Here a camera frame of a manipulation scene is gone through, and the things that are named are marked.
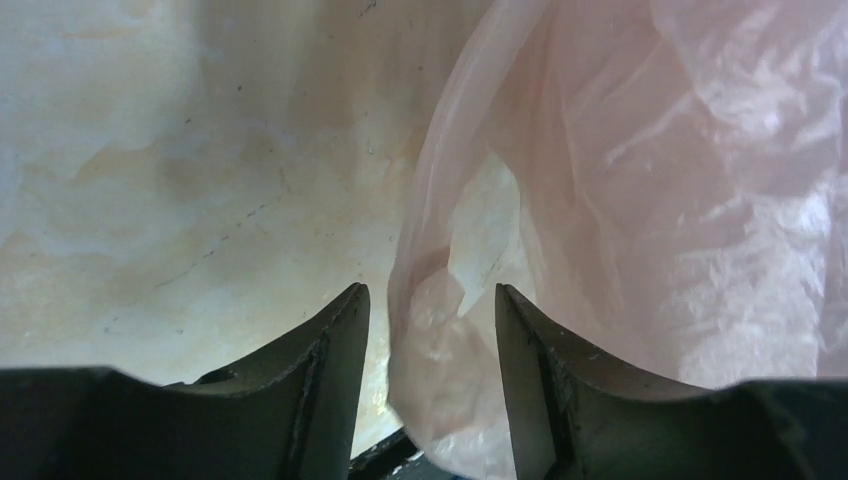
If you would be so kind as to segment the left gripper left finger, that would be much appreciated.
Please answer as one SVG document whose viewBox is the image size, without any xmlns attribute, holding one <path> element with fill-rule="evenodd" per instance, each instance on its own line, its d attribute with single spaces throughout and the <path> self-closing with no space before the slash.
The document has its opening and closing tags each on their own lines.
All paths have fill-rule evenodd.
<svg viewBox="0 0 848 480">
<path fill-rule="evenodd" d="M 1 373 L 5 479 L 344 479 L 369 331 L 355 283 L 191 384 L 106 367 Z"/>
</svg>

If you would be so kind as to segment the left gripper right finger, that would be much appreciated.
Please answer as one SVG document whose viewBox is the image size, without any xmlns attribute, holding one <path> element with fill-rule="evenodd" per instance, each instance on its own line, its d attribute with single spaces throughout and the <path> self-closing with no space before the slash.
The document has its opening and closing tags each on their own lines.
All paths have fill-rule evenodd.
<svg viewBox="0 0 848 480">
<path fill-rule="evenodd" d="M 769 379 L 709 390 L 640 369 L 496 288 L 521 479 L 843 479 L 847 384 Z"/>
</svg>

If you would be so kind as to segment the translucent pink trash bag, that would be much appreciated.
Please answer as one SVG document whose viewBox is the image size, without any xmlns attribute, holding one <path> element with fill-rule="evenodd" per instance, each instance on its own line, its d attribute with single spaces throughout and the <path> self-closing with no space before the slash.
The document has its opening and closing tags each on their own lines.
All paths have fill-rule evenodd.
<svg viewBox="0 0 848 480">
<path fill-rule="evenodd" d="M 449 264 L 498 156 L 535 299 L 701 387 L 847 373 L 847 5 L 496 1 L 429 126 L 388 284 L 391 407 L 436 465 L 516 467 L 492 322 Z"/>
</svg>

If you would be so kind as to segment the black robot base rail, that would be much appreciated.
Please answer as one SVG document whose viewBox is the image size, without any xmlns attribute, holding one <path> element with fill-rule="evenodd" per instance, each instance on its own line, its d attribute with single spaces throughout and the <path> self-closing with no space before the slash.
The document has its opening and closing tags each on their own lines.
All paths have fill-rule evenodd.
<svg viewBox="0 0 848 480">
<path fill-rule="evenodd" d="M 355 457 L 348 480 L 454 480 L 455 474 L 431 463 L 399 429 Z"/>
</svg>

